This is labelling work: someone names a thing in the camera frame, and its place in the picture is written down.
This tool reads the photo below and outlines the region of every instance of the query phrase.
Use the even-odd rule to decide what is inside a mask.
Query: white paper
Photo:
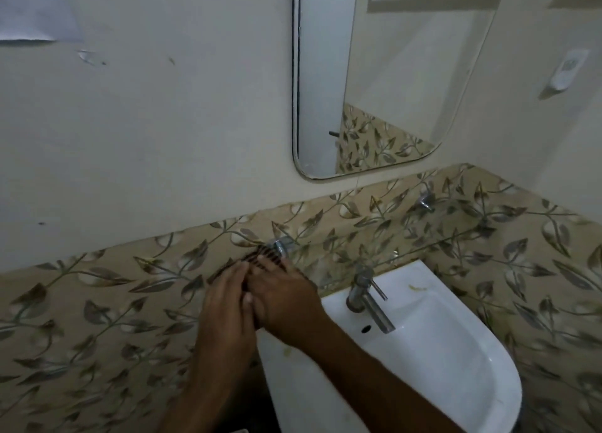
[[[0,41],[81,41],[67,0],[0,0]]]

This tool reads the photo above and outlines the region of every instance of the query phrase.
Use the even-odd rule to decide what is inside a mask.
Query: person
[[[461,432],[362,350],[326,314],[315,287],[287,259],[238,262],[208,287],[188,384],[160,433],[209,433],[255,353],[253,313],[283,343],[307,354],[372,433]],[[250,292],[243,292],[247,279]]]

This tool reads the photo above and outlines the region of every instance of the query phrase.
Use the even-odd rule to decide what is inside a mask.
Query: mirror
[[[500,1],[294,0],[299,171],[327,179],[436,149]]]

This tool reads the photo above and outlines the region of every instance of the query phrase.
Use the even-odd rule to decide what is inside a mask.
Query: hand
[[[312,283],[288,259],[285,271],[259,255],[258,267],[251,268],[249,290],[253,309],[263,326],[284,343],[304,350],[333,322],[330,320]]]
[[[223,402],[248,369],[256,349],[251,294],[241,300],[248,271],[247,262],[225,270],[208,287],[199,317],[189,390]]]

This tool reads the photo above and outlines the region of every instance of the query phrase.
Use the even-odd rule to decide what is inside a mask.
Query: sink
[[[383,334],[345,305],[349,289],[322,299],[327,314],[365,351],[468,433],[508,433],[522,392],[504,347],[421,261],[374,278],[378,305],[395,325]],[[265,330],[258,349],[282,433],[368,429],[304,353]]]

